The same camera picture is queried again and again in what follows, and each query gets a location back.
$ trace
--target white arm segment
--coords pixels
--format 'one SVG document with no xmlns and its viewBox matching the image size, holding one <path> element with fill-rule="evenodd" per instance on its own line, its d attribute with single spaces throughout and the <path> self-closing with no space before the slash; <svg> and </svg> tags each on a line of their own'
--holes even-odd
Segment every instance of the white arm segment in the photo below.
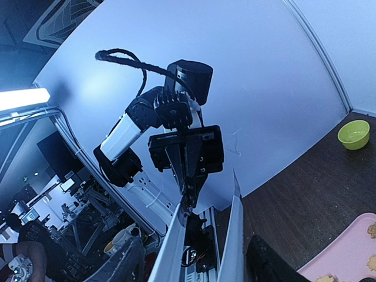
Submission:
<svg viewBox="0 0 376 282">
<path fill-rule="evenodd" d="M 125 113 L 111 134 L 100 146 L 105 156 L 113 161 L 120 157 L 142 135 L 141 130 Z"/>
</svg>

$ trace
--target cookie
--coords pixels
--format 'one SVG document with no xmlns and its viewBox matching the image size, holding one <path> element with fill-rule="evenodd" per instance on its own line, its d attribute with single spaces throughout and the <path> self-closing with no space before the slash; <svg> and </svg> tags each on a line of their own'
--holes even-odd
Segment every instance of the cookie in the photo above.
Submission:
<svg viewBox="0 0 376 282">
<path fill-rule="evenodd" d="M 367 266 L 371 271 L 376 271 L 376 255 L 373 255 L 370 257 L 370 260 L 367 263 Z"/>
<path fill-rule="evenodd" d="M 322 278 L 316 279 L 316 282 L 335 282 L 333 277 L 329 277 L 329 275 L 325 275 Z"/>
<path fill-rule="evenodd" d="M 371 235 L 372 239 L 376 238 L 376 222 L 369 226 L 369 228 L 367 229 L 367 233 Z"/>
</svg>

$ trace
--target black panel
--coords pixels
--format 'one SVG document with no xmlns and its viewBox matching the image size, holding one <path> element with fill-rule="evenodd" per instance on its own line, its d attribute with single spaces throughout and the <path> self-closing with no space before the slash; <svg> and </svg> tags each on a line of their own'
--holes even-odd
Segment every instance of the black panel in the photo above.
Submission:
<svg viewBox="0 0 376 282">
<path fill-rule="evenodd" d="M 37 145 L 62 182 L 71 178 L 72 172 L 77 173 L 83 168 L 83 164 L 71 153 L 59 132 L 51 134 Z"/>
</svg>

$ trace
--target white cup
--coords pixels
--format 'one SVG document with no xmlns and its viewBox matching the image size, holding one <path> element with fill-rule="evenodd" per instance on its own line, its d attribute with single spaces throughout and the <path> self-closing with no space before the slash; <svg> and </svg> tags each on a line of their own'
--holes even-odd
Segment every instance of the white cup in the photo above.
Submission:
<svg viewBox="0 0 376 282">
<path fill-rule="evenodd" d="M 109 256 L 113 256 L 116 253 L 117 250 L 118 250 L 118 248 L 116 246 L 114 246 L 114 244 L 112 242 L 110 242 L 110 243 L 107 244 L 107 246 L 105 247 L 103 252 L 105 254 L 108 254 Z"/>
<path fill-rule="evenodd" d="M 115 237 L 112 239 L 112 244 L 116 247 L 122 247 L 125 240 L 130 238 L 130 234 L 127 232 L 126 229 L 123 229 L 115 235 Z"/>
</svg>

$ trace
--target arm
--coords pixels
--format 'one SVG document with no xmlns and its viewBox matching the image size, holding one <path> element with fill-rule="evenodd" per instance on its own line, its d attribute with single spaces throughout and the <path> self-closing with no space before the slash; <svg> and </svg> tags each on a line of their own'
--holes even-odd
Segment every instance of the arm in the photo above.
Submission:
<svg viewBox="0 0 376 282">
<path fill-rule="evenodd" d="M 44 282 L 46 276 L 46 252 L 37 242 L 21 242 L 16 245 L 16 255 L 23 254 L 33 264 L 33 274 L 30 282 Z"/>
</svg>

